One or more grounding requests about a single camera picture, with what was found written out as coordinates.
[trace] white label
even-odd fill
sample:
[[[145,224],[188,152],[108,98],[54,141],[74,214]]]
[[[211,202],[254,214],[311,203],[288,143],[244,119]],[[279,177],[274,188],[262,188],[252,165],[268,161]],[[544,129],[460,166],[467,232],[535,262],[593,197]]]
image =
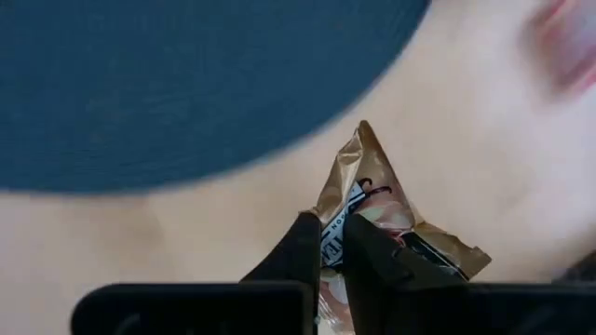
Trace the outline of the white label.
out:
[[[347,204],[323,230],[320,241],[320,254],[324,265],[332,266],[342,263],[345,217],[351,214],[348,213],[350,205],[364,199],[365,196],[366,194],[364,194],[360,185],[355,183],[350,190]]]

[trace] black object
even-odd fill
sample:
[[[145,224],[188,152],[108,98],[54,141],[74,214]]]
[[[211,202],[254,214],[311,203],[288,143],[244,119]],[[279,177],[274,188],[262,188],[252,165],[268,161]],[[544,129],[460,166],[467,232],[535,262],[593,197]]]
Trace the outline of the black object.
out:
[[[569,268],[557,282],[594,282],[596,281],[596,251],[592,251],[577,264]]]
[[[428,4],[0,0],[0,188],[146,188],[279,150],[363,94]]]
[[[320,223],[301,214],[238,284],[101,288],[76,307],[74,335],[316,334]],[[361,216],[344,226],[355,331],[376,334],[589,334],[596,288],[466,284]]]

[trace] black tongs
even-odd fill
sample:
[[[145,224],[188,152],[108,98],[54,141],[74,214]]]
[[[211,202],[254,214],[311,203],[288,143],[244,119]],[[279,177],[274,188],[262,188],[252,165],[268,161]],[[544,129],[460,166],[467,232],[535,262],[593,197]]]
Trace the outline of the black tongs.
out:
[[[239,283],[100,288],[77,305],[73,334],[317,334],[320,238],[320,221],[305,212]],[[343,253],[357,335],[596,329],[592,286],[470,284],[360,215],[345,221]]]

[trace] candy wrapper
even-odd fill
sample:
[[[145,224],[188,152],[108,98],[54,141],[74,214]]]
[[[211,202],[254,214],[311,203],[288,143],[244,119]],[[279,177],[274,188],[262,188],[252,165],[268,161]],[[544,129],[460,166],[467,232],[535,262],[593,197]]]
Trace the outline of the candy wrapper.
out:
[[[341,275],[343,225],[350,214],[362,215],[385,229],[397,243],[463,280],[469,280],[491,261],[482,250],[464,245],[414,213],[366,121],[360,122],[352,139],[335,156],[311,211],[323,225],[319,313],[336,333],[354,332]]]

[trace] gold foil wrapper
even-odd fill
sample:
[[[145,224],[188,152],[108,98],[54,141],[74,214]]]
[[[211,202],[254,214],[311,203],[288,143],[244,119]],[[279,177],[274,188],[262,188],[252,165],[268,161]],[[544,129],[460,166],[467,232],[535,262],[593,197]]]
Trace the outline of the gold foil wrapper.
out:
[[[464,279],[476,275],[491,261],[479,248],[470,248],[456,236],[425,222],[410,206],[367,121],[360,122],[354,136],[335,156],[329,178],[311,211],[323,226],[319,312],[336,333],[354,332],[344,280],[333,270],[334,265],[341,263],[342,252],[341,241],[336,243],[337,238],[332,237],[343,236],[340,231],[350,214],[362,215],[406,247],[405,240],[421,238],[425,246],[448,260],[449,265],[442,267],[455,269]]]

